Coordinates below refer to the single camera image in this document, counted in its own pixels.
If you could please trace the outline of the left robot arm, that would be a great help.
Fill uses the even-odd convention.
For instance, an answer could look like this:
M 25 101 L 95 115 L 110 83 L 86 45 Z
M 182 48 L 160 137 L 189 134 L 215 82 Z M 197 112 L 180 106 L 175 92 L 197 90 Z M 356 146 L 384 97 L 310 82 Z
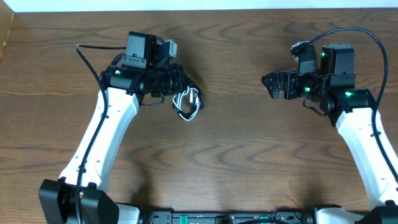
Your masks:
M 127 44 L 105 71 L 96 108 L 76 153 L 57 180 L 44 180 L 39 200 L 47 223 L 145 223 L 135 206 L 114 202 L 107 194 L 111 169 L 123 136 L 146 95 L 191 121 L 202 106 L 200 89 L 174 62 L 177 44 L 156 35 L 130 32 Z

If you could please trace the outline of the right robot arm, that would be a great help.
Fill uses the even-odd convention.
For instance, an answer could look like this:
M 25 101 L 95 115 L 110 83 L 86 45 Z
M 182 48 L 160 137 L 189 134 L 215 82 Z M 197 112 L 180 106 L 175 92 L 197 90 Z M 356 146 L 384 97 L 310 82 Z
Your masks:
M 343 137 L 362 178 L 369 213 L 359 215 L 338 205 L 310 208 L 302 223 L 397 223 L 397 182 L 391 173 L 397 155 L 373 111 L 376 101 L 365 88 L 355 88 L 354 48 L 345 44 L 322 47 L 317 58 L 313 45 L 295 56 L 298 68 L 274 71 L 261 78 L 273 99 L 304 97 L 318 102 L 318 114 L 327 116 Z

